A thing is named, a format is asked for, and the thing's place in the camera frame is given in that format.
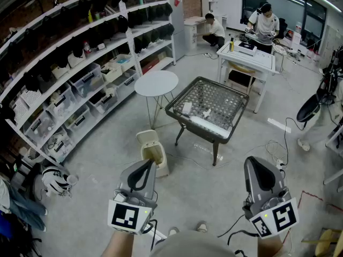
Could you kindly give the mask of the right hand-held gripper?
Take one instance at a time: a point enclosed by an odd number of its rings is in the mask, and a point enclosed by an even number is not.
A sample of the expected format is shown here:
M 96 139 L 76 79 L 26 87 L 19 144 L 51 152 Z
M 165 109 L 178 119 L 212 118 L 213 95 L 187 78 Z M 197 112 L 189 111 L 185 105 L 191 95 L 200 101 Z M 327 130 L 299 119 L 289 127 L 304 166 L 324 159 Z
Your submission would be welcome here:
M 297 225 L 297 202 L 285 185 L 283 173 L 267 160 L 254 156 L 245 159 L 243 168 L 248 197 L 242 209 L 257 235 L 271 238 Z

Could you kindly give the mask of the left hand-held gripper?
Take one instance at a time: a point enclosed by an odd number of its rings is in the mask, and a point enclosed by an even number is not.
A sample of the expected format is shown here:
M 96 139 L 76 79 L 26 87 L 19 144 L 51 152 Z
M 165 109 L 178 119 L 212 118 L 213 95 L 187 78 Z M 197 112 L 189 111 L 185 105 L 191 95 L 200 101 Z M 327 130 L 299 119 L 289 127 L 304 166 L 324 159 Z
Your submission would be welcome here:
M 125 169 L 108 205 L 108 226 L 133 235 L 146 234 L 154 228 L 152 216 L 157 207 L 154 199 L 156 163 L 142 160 Z

